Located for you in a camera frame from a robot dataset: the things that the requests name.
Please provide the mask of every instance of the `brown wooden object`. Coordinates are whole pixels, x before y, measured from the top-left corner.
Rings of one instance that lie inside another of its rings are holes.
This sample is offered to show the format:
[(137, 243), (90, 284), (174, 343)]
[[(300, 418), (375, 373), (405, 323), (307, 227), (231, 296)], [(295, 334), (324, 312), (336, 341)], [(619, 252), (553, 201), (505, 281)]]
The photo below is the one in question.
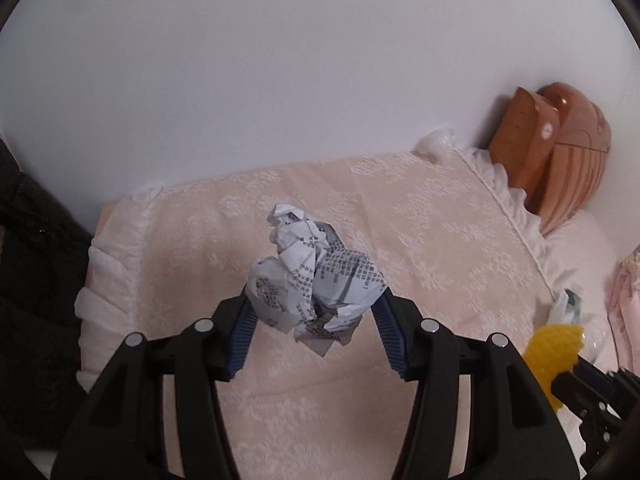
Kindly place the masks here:
[(554, 83), (542, 95), (518, 88), (489, 146), (509, 186), (546, 234), (571, 218), (598, 188), (611, 146), (602, 111), (581, 92)]

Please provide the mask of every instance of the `white wall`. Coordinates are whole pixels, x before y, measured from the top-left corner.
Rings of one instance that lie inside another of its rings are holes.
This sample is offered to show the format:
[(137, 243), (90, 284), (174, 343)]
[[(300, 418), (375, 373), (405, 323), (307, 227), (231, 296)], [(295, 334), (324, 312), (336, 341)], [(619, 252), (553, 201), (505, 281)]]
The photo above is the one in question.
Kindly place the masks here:
[(639, 67), (609, 0), (22, 0), (0, 127), (92, 229), (158, 182), (408, 150), (444, 124), (476, 144), (517, 85), (562, 80), (612, 124), (612, 189), (635, 167)]

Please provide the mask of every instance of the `screw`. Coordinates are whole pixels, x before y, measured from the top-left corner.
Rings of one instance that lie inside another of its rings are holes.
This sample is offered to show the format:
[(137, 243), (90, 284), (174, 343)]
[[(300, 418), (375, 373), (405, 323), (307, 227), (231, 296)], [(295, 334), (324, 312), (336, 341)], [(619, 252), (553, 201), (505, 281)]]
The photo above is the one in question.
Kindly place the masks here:
[(500, 348), (504, 348), (509, 344), (509, 338), (498, 332), (491, 336), (491, 342)]
[(140, 332), (129, 334), (124, 342), (127, 346), (138, 346), (140, 343), (142, 343), (142, 334)]
[(213, 321), (205, 317), (204, 319), (197, 320), (194, 327), (198, 332), (208, 332), (213, 328)]
[(420, 328), (433, 334), (440, 329), (440, 324), (435, 319), (423, 319)]

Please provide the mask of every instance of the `ribbed blue rubber pad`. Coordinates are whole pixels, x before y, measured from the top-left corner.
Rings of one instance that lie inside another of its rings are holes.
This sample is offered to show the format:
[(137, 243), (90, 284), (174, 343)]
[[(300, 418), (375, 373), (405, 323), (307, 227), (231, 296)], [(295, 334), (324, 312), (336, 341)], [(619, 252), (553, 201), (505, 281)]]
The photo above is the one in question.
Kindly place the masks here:
[(229, 336), (229, 359), (226, 361), (226, 371), (233, 378), (241, 370), (246, 360), (246, 354), (254, 337), (258, 316), (249, 300), (244, 300), (238, 319)]
[(385, 348), (386, 358), (389, 359), (391, 368), (398, 372), (401, 379), (406, 377), (406, 342), (400, 326), (396, 321), (391, 306), (383, 294), (371, 307), (373, 317), (378, 326), (378, 333)]

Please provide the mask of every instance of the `yellow fuzzy cloth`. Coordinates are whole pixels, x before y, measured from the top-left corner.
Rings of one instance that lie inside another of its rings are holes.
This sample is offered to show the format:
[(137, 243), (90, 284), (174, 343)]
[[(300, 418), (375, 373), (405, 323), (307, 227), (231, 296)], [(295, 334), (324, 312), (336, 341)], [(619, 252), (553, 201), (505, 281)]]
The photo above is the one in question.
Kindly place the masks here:
[(562, 402), (551, 394), (551, 383), (558, 374), (572, 370), (578, 362), (582, 330), (579, 325), (540, 327), (522, 356), (556, 411), (562, 408)]

